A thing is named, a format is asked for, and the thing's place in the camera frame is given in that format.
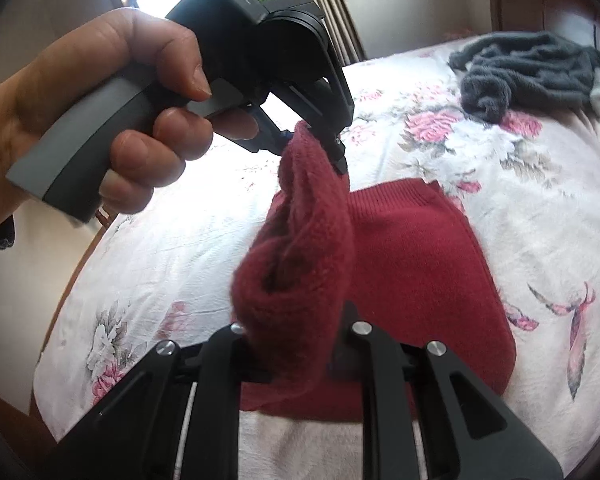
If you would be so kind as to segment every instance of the floral bedsheet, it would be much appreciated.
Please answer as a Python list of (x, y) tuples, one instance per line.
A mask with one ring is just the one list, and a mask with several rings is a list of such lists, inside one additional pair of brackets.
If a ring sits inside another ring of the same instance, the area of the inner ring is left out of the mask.
[[(467, 216), (516, 340), (504, 398), (568, 473), (600, 435), (600, 122), (533, 110), (511, 110), (499, 125), (474, 120), (446, 65), (460, 46), (346, 69), (351, 187), (437, 180)], [(297, 119), (275, 100), (266, 109), (283, 127)], [(36, 371), (36, 402), (56, 438), (157, 341), (192, 344), (229, 322), (232, 272), (277, 191), (277, 166), (218, 138), (146, 211), (114, 222)], [(356, 425), (249, 413), (240, 431), (244, 478), (360, 474)]]

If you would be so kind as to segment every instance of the hand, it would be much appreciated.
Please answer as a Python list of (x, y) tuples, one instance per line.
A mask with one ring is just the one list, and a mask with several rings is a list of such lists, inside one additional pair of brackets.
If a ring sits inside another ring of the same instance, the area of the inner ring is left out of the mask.
[[(167, 88), (195, 100), (210, 96), (195, 35), (180, 25), (117, 9), (70, 32), (28, 66), (0, 84), (0, 224), (27, 199), (5, 175), (71, 104), (133, 59), (155, 65)], [(213, 131), (251, 139), (255, 120), (230, 110), (213, 121), (184, 108), (169, 108), (155, 121), (153, 137), (127, 130), (114, 140), (111, 170), (100, 194), (116, 211), (145, 208), (154, 187), (177, 180), (185, 160), (202, 156)]]

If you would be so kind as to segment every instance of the wooden headboard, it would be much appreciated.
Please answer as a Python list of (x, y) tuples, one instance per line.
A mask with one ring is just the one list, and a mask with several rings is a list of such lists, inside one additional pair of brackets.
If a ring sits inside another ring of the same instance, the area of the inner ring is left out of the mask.
[(600, 13), (591, 0), (491, 0), (493, 30), (550, 30), (600, 50)]

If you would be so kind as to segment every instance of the finger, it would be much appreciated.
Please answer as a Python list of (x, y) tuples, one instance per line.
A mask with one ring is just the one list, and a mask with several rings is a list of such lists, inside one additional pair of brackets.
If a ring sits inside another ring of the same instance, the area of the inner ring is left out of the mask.
[(227, 139), (253, 139), (258, 134), (258, 123), (240, 108), (228, 110), (213, 119), (214, 131)]
[(21, 70), (15, 99), (20, 121), (44, 132), (132, 59), (155, 65), (160, 82), (174, 92), (197, 101), (210, 96), (193, 32), (137, 9), (116, 9), (63, 36)]
[(111, 145), (111, 167), (141, 186), (163, 187), (175, 182), (185, 163), (159, 140), (126, 130)]
[(141, 186), (113, 170), (107, 171), (100, 185), (100, 195), (105, 205), (120, 213), (132, 214), (142, 211), (153, 194), (152, 187)]
[(180, 158), (195, 160), (211, 146), (214, 130), (209, 121), (184, 108), (168, 108), (155, 120), (154, 139)]

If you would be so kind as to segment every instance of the red knit fabric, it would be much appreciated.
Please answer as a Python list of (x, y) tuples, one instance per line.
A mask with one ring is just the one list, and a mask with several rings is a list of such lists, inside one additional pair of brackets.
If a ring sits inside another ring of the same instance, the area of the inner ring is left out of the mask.
[(504, 391), (516, 359), (504, 309), (466, 218), (437, 183), (399, 180), (349, 194), (303, 124), (279, 177), (282, 191), (232, 287), (237, 319), (278, 378), (244, 384), (242, 409), (362, 418), (359, 384), (324, 375), (344, 300), (398, 341), (445, 342)]

